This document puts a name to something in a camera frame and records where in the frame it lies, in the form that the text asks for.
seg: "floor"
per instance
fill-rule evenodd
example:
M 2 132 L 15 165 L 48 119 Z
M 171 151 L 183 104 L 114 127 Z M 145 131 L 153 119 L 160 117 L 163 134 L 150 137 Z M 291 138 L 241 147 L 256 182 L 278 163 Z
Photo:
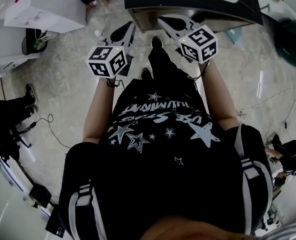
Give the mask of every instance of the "floor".
M 99 41 L 95 30 L 105 32 L 116 29 L 131 20 L 124 9 L 123 0 L 110 0 L 108 7 L 87 11 L 87 27 L 60 34 L 49 42 L 38 59 L 23 64 L 10 76 L 3 78 L 6 99 L 24 95 L 25 84 L 36 89 L 39 111 L 24 125 L 40 118 L 54 116 L 53 132 L 67 146 L 82 139 L 85 117 L 96 89 L 98 79 L 85 64 L 90 48 Z M 219 54 L 214 58 L 232 95 L 241 120 L 257 128 L 264 143 L 277 132 L 282 141 L 296 139 L 296 69 L 278 58 L 267 28 L 251 25 L 242 28 L 243 38 L 233 45 L 220 33 Z M 150 41 L 158 35 L 172 61 L 193 77 L 197 76 L 197 63 L 189 64 L 174 50 L 173 41 L 161 30 L 136 33 L 130 55 L 134 56 L 128 77 L 119 78 L 127 85 L 138 78 L 141 69 L 150 67 L 148 55 Z M 261 93 L 257 93 L 261 73 Z M 116 102 L 122 88 L 115 91 Z M 21 152 L 21 163 L 32 179 L 52 193 L 56 203 L 60 194 L 65 154 L 50 133 L 48 123 L 41 120 L 25 138 L 33 145 L 30 152 Z

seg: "black and white cube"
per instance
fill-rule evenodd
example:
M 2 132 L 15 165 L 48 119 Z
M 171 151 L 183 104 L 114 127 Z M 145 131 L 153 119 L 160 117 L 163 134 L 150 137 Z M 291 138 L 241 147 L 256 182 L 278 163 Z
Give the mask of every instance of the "black and white cube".
M 218 54 L 218 38 L 206 25 L 180 38 L 182 54 L 200 64 Z
M 122 46 L 94 46 L 86 63 L 94 75 L 112 79 L 127 65 L 127 60 Z

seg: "white star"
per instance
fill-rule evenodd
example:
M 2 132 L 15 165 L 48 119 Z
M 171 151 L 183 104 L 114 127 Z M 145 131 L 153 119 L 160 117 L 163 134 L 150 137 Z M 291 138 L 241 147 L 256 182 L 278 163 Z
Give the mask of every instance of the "white star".
M 112 134 L 109 137 L 109 139 L 113 138 L 114 136 L 118 136 L 118 142 L 119 142 L 119 144 L 121 144 L 123 135 L 126 132 L 132 132 L 132 131 L 134 131 L 133 129 L 129 128 L 129 126 L 130 126 L 129 124 L 127 126 L 124 126 L 124 127 L 118 126 L 118 130 L 114 134 Z
M 211 133 L 211 129 L 212 129 L 212 123 L 209 122 L 207 123 L 205 126 L 200 127 L 197 125 L 194 125 L 192 123 L 188 123 L 190 125 L 190 127 L 196 132 L 190 139 L 191 140 L 195 140 L 195 139 L 202 139 L 202 141 L 204 142 L 204 144 L 209 148 L 211 147 L 211 140 L 214 142 L 219 142 L 220 139 L 217 138 L 216 136 L 214 136 Z
M 149 100 L 155 100 L 156 102 L 158 101 L 158 98 L 161 98 L 161 96 L 158 96 L 157 93 L 155 94 L 148 94 L 150 96 Z
M 183 165 L 183 163 L 182 163 L 182 158 L 176 158 L 176 157 L 174 157 L 174 160 L 175 160 L 175 162 L 177 162 L 180 166 Z
M 111 126 L 108 130 L 107 130 L 107 132 L 109 133 L 111 130 L 113 130 L 113 126 Z
M 142 153 L 142 147 L 145 143 L 150 143 L 146 139 L 142 138 L 143 133 L 140 133 L 138 135 L 132 135 L 127 133 L 127 136 L 131 140 L 130 144 L 128 145 L 128 149 L 136 148 L 136 150 L 140 153 Z
M 168 136 L 168 138 L 170 139 L 173 135 L 176 135 L 174 132 L 173 132 L 173 128 L 171 129 L 166 129 L 166 133 L 164 134 L 166 136 Z

